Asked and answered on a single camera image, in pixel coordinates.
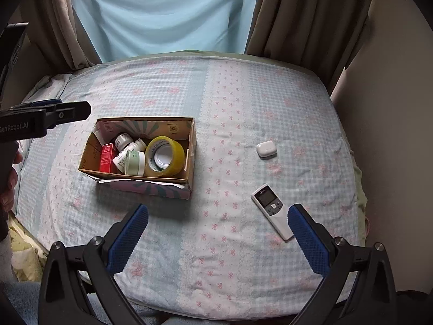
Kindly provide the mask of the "person's left hand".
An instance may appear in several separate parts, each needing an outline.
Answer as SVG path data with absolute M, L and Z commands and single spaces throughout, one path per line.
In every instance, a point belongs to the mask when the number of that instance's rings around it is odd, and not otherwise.
M 15 186 L 18 182 L 18 173 L 15 170 L 15 165 L 20 164 L 24 160 L 20 150 L 15 154 L 14 161 L 9 171 L 6 187 L 1 191 L 1 208 L 5 213 L 12 210 L 14 205 Z

